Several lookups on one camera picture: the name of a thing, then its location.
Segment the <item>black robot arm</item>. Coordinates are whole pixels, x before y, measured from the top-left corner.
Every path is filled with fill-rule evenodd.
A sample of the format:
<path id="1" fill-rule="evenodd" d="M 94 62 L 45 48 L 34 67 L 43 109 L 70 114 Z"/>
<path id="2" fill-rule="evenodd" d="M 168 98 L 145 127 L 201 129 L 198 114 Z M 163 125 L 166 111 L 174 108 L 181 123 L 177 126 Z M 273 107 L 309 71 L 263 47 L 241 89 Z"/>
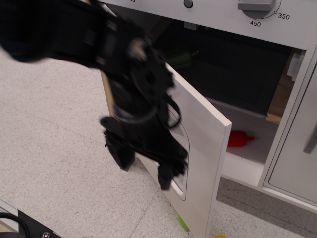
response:
<path id="1" fill-rule="evenodd" d="M 113 115 L 100 123 L 119 167 L 128 170 L 136 153 L 156 161 L 162 190 L 184 174 L 188 153 L 170 133 L 169 109 L 180 112 L 167 93 L 172 73 L 142 28 L 96 0 L 3 0 L 0 45 L 19 62 L 53 58 L 106 74 Z"/>

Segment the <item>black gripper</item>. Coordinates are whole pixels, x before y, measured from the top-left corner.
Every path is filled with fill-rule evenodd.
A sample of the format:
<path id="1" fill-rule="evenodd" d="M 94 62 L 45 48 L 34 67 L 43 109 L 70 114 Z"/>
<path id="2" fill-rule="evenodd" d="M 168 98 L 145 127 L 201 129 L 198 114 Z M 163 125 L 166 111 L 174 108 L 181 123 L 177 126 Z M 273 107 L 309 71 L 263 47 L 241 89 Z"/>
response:
<path id="1" fill-rule="evenodd" d="M 173 178 L 185 173 L 188 151 L 171 134 L 181 125 L 181 116 L 171 114 L 166 124 L 157 116 L 139 124 L 103 117 L 100 124 L 105 128 L 105 147 L 122 170 L 130 169 L 135 153 L 145 156 L 160 164 L 158 180 L 162 190 L 169 190 Z"/>

